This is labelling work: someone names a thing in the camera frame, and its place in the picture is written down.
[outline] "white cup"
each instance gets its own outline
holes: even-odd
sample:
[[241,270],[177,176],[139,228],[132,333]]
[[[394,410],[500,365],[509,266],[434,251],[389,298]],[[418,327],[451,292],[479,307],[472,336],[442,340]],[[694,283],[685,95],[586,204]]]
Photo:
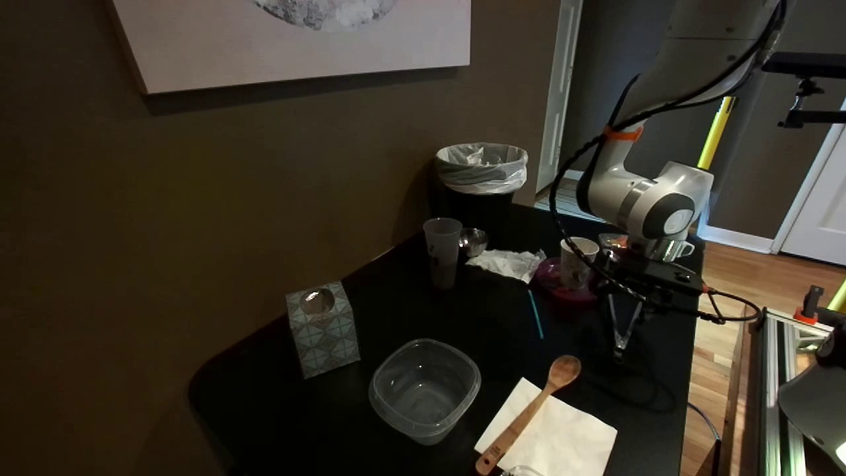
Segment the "white cup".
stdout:
[[561,259],[558,259],[561,286],[571,290],[586,290],[592,279],[588,263],[596,259],[599,243],[583,236],[571,236],[571,243],[561,240]]

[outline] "brown wall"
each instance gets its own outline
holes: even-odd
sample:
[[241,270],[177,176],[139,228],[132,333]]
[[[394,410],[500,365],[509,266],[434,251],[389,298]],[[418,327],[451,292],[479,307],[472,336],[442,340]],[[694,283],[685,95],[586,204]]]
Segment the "brown wall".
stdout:
[[468,69],[155,99],[105,4],[0,4],[0,468],[217,474],[188,377],[410,236],[439,146],[536,156],[558,3],[476,0]]

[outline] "white container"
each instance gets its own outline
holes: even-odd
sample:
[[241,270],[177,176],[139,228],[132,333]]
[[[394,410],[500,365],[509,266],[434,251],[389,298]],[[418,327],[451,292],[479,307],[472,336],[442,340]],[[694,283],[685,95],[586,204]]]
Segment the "white container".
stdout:
[[506,142],[455,142],[435,150],[439,180],[465,196],[501,196],[524,188],[529,154]]

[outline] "wooden spoon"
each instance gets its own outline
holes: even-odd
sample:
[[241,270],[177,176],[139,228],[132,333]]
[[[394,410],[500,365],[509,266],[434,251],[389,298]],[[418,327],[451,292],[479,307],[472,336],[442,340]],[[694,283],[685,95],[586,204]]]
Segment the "wooden spoon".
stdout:
[[518,417],[512,417],[509,426],[505,426],[505,431],[479,454],[476,460],[476,474],[485,476],[496,468],[496,462],[501,460],[501,454],[509,450],[509,444],[524,433],[524,429],[529,426],[529,419],[534,417],[534,411],[543,403],[543,399],[555,390],[561,390],[563,385],[574,384],[580,372],[580,359],[574,353],[561,353],[558,359],[553,359],[550,372],[547,372],[547,384],[543,390],[538,390]]

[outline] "wall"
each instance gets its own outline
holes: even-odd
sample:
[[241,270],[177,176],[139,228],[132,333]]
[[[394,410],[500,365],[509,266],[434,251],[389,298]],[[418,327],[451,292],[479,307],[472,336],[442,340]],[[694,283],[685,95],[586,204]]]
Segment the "wall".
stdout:
[[[580,13],[563,156],[603,132],[627,82],[644,72],[668,29],[674,0],[588,0]],[[657,175],[666,160],[694,163],[715,106],[653,115],[627,167]]]
[[538,148],[555,0],[472,3],[472,65],[144,99],[102,0],[0,4],[0,468],[217,474],[210,353],[426,217],[455,139]]
[[[791,3],[776,50],[844,56],[846,29],[838,21],[844,15],[846,3],[841,0]],[[841,107],[846,78],[820,77],[816,83],[824,95],[807,98],[803,107]],[[713,228],[776,236],[828,132],[828,124],[776,127],[792,102],[792,91],[796,77],[756,73],[738,95],[734,127],[715,156],[718,171],[709,217]]]

